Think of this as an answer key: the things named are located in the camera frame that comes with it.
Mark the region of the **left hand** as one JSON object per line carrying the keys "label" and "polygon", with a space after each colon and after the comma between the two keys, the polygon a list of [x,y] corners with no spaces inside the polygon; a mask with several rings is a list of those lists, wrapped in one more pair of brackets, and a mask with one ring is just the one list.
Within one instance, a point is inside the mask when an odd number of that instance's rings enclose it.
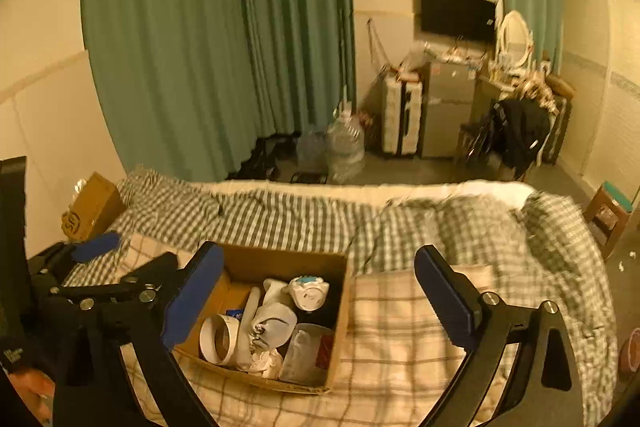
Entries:
{"label": "left hand", "polygon": [[51,409],[46,400],[54,396],[54,381],[39,369],[20,369],[9,373],[8,377],[17,394],[35,418],[41,424],[50,421]]}

